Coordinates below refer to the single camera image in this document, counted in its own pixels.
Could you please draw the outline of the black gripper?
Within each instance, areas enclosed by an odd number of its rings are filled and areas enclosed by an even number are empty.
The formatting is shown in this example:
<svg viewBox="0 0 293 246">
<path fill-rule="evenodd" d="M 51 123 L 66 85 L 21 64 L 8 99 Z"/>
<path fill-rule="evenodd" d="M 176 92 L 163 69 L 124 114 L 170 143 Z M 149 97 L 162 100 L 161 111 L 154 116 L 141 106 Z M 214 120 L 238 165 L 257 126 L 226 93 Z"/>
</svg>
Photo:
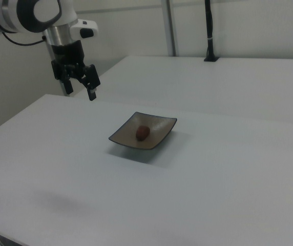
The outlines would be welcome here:
<svg viewBox="0 0 293 246">
<path fill-rule="evenodd" d="M 51 46 L 54 59 L 51 61 L 55 79 L 64 79 L 67 95 L 73 92 L 71 78 L 80 80 L 87 90 L 90 101 L 96 99 L 96 90 L 100 86 L 100 79 L 94 65 L 86 66 L 85 54 L 80 40 L 68 45 Z"/>
</svg>

